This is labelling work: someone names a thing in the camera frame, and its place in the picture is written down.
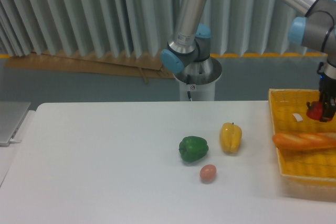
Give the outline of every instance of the yellow bell pepper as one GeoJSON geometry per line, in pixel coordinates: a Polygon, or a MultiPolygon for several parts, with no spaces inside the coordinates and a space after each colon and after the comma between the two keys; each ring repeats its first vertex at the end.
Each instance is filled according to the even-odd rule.
{"type": "Polygon", "coordinates": [[[226,152],[234,153],[238,150],[240,140],[242,139],[242,130],[233,123],[224,123],[219,133],[222,149],[226,152]]]}

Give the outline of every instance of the floor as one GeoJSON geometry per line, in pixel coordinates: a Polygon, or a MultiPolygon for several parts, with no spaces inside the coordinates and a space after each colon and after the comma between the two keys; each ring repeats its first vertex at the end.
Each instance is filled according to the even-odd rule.
{"type": "MultiPolygon", "coordinates": [[[[46,102],[178,101],[173,79],[5,68],[0,59],[0,101],[46,102]]],[[[268,90],[318,89],[316,69],[324,57],[220,58],[215,100],[267,100],[268,90]]]]}

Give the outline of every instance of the egg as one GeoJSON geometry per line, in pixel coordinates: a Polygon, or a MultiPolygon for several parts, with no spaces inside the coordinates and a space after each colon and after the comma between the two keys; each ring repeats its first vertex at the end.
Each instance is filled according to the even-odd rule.
{"type": "Polygon", "coordinates": [[[203,181],[210,181],[213,180],[216,176],[216,166],[214,165],[206,165],[200,171],[200,177],[203,181]]]}

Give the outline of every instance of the yellow basket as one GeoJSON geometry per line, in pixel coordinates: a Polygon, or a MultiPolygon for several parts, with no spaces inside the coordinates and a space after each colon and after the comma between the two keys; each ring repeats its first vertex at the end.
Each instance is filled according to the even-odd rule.
{"type": "MultiPolygon", "coordinates": [[[[270,89],[273,133],[336,132],[336,119],[322,123],[306,116],[307,102],[318,100],[317,90],[270,89]],[[298,122],[293,113],[300,114],[303,120],[298,122]]],[[[277,148],[277,155],[281,175],[304,183],[336,185],[336,148],[305,151],[277,148]]]]}

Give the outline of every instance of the laptop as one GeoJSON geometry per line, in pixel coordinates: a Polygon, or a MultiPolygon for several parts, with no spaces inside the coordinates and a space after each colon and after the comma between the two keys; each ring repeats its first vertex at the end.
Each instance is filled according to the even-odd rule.
{"type": "Polygon", "coordinates": [[[0,147],[9,145],[29,106],[30,102],[0,102],[0,147]]]}

